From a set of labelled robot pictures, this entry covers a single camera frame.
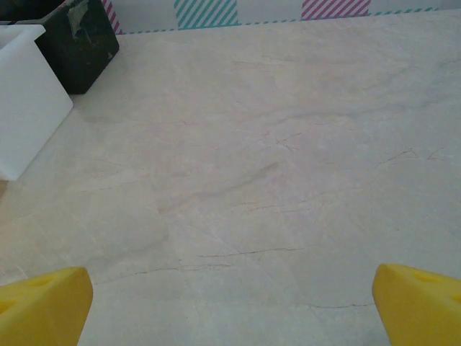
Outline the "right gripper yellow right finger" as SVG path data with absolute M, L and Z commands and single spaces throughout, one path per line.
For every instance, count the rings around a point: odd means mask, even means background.
M 381 264 L 372 297 L 391 346 L 461 346 L 461 280 Z

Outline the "white plastic bin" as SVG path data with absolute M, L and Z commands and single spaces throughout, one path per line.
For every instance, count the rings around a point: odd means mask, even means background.
M 15 181 L 73 108 L 36 44 L 42 25 L 0 25 L 0 180 Z

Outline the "black plastic bin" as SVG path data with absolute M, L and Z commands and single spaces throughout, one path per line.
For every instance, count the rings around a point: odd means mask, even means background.
M 102 0 L 0 0 L 0 25 L 41 25 L 35 40 L 68 94 L 85 94 L 120 49 Z

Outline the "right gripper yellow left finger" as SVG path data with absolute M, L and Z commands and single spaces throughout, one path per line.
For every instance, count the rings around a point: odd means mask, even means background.
M 93 300 L 84 267 L 0 286 L 0 346 L 77 346 Z

